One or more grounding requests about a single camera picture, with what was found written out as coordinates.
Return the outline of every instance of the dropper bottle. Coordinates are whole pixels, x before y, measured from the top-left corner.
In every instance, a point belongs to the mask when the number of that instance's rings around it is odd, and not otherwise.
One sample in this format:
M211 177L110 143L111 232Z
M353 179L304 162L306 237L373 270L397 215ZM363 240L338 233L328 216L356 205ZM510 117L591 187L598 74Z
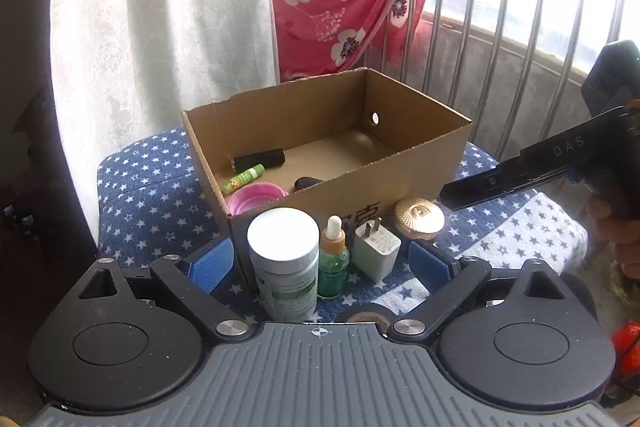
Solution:
M331 216L320 234L318 259L318 296L334 299L344 290L349 266L349 251L344 245L342 220Z

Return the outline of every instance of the cardboard box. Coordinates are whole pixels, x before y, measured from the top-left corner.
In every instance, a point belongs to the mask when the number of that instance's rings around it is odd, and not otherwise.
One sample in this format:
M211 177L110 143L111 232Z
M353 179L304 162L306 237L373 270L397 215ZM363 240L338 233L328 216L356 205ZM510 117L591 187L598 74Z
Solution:
M337 214L354 230L401 198L436 198L453 180L471 130L460 113L366 68L242 92L184 111L182 121L204 194L252 289L246 230L255 216L293 206L321 229ZM234 175L231 159L276 148L285 164L260 181L289 196L231 216L220 190ZM302 176L325 181L294 192Z

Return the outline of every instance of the white curtain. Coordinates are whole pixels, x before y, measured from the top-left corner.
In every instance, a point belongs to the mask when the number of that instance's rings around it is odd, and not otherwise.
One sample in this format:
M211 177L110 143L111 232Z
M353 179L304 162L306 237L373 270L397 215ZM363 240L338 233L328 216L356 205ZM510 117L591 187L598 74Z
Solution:
M180 111L277 83L271 0L51 0L60 136L97 238L97 167Z

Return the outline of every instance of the gold lid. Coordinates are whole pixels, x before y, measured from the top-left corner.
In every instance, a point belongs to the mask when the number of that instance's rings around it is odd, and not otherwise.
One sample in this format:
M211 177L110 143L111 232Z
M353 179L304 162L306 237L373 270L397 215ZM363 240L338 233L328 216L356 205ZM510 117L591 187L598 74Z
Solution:
M433 239L444 227L444 214L433 201L406 198L396 203L396 227L410 239Z
M329 239L326 237L326 229L320 234L320 250L329 255L338 255L344 250L345 235L344 230L340 229L340 237L338 239Z

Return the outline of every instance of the white jar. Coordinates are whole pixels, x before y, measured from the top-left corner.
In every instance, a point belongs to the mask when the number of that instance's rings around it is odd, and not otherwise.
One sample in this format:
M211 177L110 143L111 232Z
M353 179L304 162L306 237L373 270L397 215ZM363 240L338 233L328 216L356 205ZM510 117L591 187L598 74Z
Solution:
M296 208L272 208L246 233L262 305L271 318L311 318L318 293L318 225Z

